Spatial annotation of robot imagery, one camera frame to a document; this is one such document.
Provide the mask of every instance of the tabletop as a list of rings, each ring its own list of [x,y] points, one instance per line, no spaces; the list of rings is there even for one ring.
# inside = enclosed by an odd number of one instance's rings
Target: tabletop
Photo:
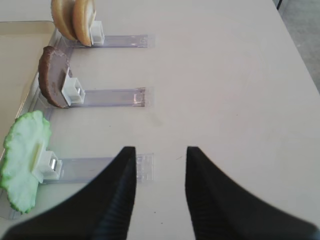
[[[64,158],[115,156],[126,145],[154,154],[154,181],[137,186],[128,239],[194,239],[187,146],[267,203],[320,227],[320,96],[273,1],[96,7],[105,34],[154,34],[155,47],[77,50],[74,75],[85,89],[153,88],[154,106],[57,114],[50,147]],[[0,2],[0,21],[50,19],[49,0]],[[33,214],[81,187],[42,186]],[[2,232],[10,224],[0,223]]]

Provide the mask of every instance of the clear plastic stand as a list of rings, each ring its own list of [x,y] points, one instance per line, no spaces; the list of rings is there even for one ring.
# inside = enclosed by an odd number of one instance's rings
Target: clear plastic stand
[[[48,121],[53,112],[59,108],[50,105],[47,99],[40,93],[31,104],[29,111],[40,110]],[[85,90],[83,103],[73,103],[70,108],[94,108],[94,107],[146,107],[153,104],[152,92],[146,88],[132,89],[107,89],[107,90]]]
[[[113,160],[113,157],[71,158],[62,160],[59,180],[45,179],[43,184],[89,183]],[[136,179],[138,183],[149,183],[154,180],[154,155],[137,154]],[[0,217],[13,220],[20,217],[20,212],[11,208],[7,192],[0,188]]]
[[[80,42],[72,42],[67,39],[64,39],[64,41],[67,46],[73,48],[152,48],[155,46],[155,38],[150,34],[105,35],[102,44],[94,44],[92,46],[85,46]]]

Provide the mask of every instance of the plastic holder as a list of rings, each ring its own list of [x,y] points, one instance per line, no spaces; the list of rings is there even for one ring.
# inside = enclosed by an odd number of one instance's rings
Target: plastic holder
[[[61,93],[69,106],[72,104],[83,104],[86,92],[82,88],[78,78],[69,76],[70,67],[68,67]]]
[[[152,34],[105,35],[103,44],[93,44],[92,46],[85,46],[80,42],[70,41],[62,36],[57,48],[67,52],[66,48],[154,48],[155,44],[155,37]]]
[[[113,157],[67,158],[62,159],[62,170],[57,180],[46,179],[44,184],[89,183],[112,161]],[[154,155],[136,156],[136,180],[138,183],[152,182],[154,179]]]
[[[59,180],[44,179],[43,184],[76,184],[89,183],[103,169],[105,169],[114,157],[97,158],[66,158],[60,159],[62,168]],[[136,181],[138,183],[150,183],[154,180],[154,155],[136,155]],[[21,213],[11,208],[7,192],[0,188],[0,217],[8,220],[18,219]]]
[[[101,21],[93,21],[89,32],[92,45],[103,45],[105,43],[104,28]]]
[[[83,103],[71,103],[70,108],[95,107],[146,107],[153,104],[153,91],[145,87],[132,89],[84,90]],[[48,121],[55,110],[59,108],[48,103],[39,91],[29,108],[29,112],[40,110]]]
[[[44,180],[58,180],[62,168],[62,161],[53,151],[47,151],[45,146],[44,143],[39,144],[31,171],[41,184]]]

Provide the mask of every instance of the transparent tray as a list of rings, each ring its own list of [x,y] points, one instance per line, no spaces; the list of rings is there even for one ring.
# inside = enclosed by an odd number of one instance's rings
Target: transparent tray
[[[27,112],[38,86],[35,73],[43,48],[54,44],[55,26],[49,21],[0,22],[0,153],[15,118]]]
[[[148,42],[147,35],[137,36],[106,36],[105,48],[131,47],[131,48],[147,48],[151,46],[151,40]],[[41,46],[54,46],[62,50],[69,58],[71,58],[75,48],[84,48],[84,46],[71,42],[64,38],[59,31],[53,30],[52,37],[48,44]],[[33,81],[30,82],[28,90],[25,91],[20,106],[16,111],[15,117],[34,110],[41,110],[44,116],[50,120],[55,111],[60,109],[51,106],[42,96],[39,89],[38,74],[33,75]],[[152,88],[132,88],[132,89],[106,89],[106,90],[85,90],[87,98],[84,105],[72,105],[71,108],[79,107],[146,107],[153,104]],[[113,157],[101,158],[70,158],[62,159],[62,175],[58,181],[47,181],[45,184],[63,184],[63,183],[88,183],[99,172],[106,167]],[[137,156],[137,181],[146,183],[153,181],[153,155],[141,154]],[[87,172],[88,164],[91,167],[90,172]],[[21,214],[11,208],[8,201],[8,196],[5,190],[0,189],[0,217],[8,220],[17,219]]]

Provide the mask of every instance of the floor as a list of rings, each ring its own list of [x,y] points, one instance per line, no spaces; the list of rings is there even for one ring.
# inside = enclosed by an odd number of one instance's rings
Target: floor
[[[283,0],[279,13],[320,92],[320,0]]]

